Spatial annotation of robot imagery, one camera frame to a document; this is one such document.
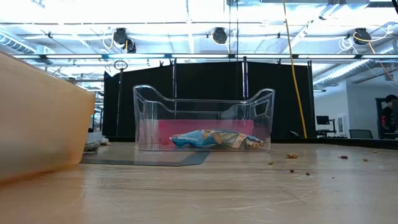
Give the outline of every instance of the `plastic tub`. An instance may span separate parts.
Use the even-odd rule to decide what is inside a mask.
[[[134,87],[136,147],[143,151],[264,151],[270,148],[274,94],[263,89],[246,101],[170,99],[149,85]],[[221,133],[221,144],[176,146],[171,138],[192,131]],[[256,147],[224,144],[228,134],[259,140]]]

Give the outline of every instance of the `table surface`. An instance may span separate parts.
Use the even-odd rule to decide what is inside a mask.
[[[80,164],[1,186],[0,219],[7,224],[396,223],[398,151],[373,151],[273,144],[269,152],[212,152],[199,166]],[[290,152],[298,158],[286,159]]]

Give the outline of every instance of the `computer monitor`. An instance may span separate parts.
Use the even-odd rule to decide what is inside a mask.
[[[317,116],[317,124],[320,125],[330,124],[329,116]]]

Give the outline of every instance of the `food debris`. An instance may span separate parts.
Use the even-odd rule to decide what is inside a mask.
[[[296,155],[296,154],[294,154],[294,153],[288,153],[288,154],[286,155],[286,158],[287,158],[287,159],[297,159],[297,158],[298,158],[298,155]]]

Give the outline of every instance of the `black backdrop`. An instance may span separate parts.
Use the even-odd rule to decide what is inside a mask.
[[[313,107],[312,78],[308,68],[295,66],[298,90],[303,106],[307,134],[315,138],[315,117]],[[119,74],[110,77],[105,74],[104,124],[103,134],[112,139],[116,136],[118,112]],[[295,93],[290,65],[248,62],[249,97],[263,88],[276,90],[272,138],[287,138],[289,131],[303,136],[299,105]],[[177,98],[205,100],[242,100],[242,63],[186,63],[173,66],[149,68],[124,72],[119,118],[119,136],[134,140],[135,120],[132,88],[134,85],[148,84],[160,94],[173,98],[176,86]],[[181,108],[181,110],[198,110]]]
[[[104,78],[104,124],[103,135],[116,136],[118,119],[119,77],[105,73]],[[173,66],[148,68],[123,73],[122,94],[120,101],[119,136],[134,138],[136,121],[134,117],[134,100],[132,88],[135,85],[148,84],[160,94],[171,98],[173,92]]]
[[[315,138],[315,119],[311,72],[306,66],[295,66],[295,74],[303,108],[307,136]],[[263,88],[275,90],[274,120],[271,138],[287,138],[289,131],[304,136],[299,103],[295,92],[291,65],[248,62],[249,97]]]
[[[185,63],[177,65],[177,98],[242,100],[242,63]]]

